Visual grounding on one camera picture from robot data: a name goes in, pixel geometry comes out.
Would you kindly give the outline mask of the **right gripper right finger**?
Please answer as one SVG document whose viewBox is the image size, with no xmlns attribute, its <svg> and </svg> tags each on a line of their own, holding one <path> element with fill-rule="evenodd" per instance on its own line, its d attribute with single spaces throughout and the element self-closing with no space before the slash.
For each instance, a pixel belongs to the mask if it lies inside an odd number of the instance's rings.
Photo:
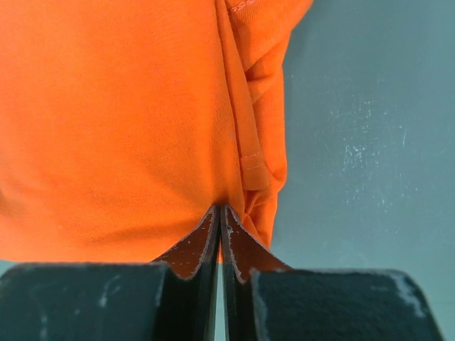
<svg viewBox="0 0 455 341">
<path fill-rule="evenodd" d="M 229 340 L 441 340 L 421 288 L 391 269 L 294 269 L 220 208 Z"/>
</svg>

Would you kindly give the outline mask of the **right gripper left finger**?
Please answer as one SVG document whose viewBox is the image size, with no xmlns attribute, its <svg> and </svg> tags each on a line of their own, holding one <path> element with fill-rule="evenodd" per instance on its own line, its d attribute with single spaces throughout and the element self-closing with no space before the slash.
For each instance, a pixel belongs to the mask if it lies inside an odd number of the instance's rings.
<svg viewBox="0 0 455 341">
<path fill-rule="evenodd" d="M 212 340 L 219 209 L 148 263 L 22 263 L 1 276 L 2 340 Z"/>
</svg>

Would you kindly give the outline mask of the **orange t shirt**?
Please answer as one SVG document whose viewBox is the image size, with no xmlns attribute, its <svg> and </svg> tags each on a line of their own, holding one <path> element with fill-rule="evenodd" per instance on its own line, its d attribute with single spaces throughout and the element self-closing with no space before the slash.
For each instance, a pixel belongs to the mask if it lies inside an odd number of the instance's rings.
<svg viewBox="0 0 455 341">
<path fill-rule="evenodd" d="M 1 258 L 150 261 L 228 204 L 263 245 L 310 1 L 2 1 Z"/>
</svg>

